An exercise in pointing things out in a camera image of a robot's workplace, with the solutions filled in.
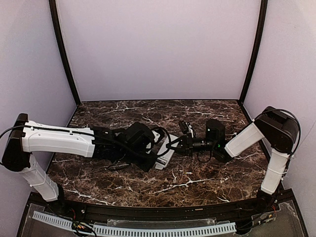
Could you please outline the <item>white remote control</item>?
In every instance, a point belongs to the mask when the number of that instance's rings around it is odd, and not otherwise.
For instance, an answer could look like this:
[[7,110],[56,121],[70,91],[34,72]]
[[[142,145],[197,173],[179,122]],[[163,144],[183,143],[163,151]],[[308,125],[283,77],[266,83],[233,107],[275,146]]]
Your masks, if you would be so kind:
[[[163,144],[160,148],[160,150],[158,151],[158,155],[160,156],[162,153],[165,153],[167,151],[167,147],[166,145],[169,143],[169,139],[168,137],[165,138],[165,140],[163,141]],[[169,150],[167,153],[165,153],[163,156],[159,157],[156,160],[155,163],[155,169],[157,170],[163,170],[164,168],[167,167],[167,165],[169,164],[172,156],[174,154],[174,150]]]

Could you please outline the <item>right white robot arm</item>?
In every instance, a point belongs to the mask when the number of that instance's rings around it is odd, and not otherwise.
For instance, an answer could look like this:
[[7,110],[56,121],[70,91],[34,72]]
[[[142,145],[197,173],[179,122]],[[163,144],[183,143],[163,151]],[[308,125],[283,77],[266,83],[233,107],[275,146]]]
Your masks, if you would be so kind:
[[209,151],[219,162],[227,163],[243,151],[266,139],[271,146],[271,158],[258,191],[272,196],[286,174],[291,157],[300,138],[301,127],[298,119],[289,111],[268,106],[230,141],[225,139],[225,126],[217,119],[206,122],[205,137],[197,138],[190,123],[180,121],[183,136],[170,141],[166,148],[183,156]]

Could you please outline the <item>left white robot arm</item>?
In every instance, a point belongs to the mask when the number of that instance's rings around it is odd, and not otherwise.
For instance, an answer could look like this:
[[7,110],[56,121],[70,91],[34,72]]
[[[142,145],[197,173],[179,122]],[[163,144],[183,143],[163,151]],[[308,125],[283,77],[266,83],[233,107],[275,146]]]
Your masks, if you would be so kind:
[[126,129],[66,128],[31,121],[27,114],[20,114],[5,133],[9,133],[9,137],[1,165],[20,173],[46,202],[62,200],[63,189],[48,177],[33,152],[106,159],[113,164],[122,160],[147,172],[158,158],[151,150],[163,137],[139,122]]

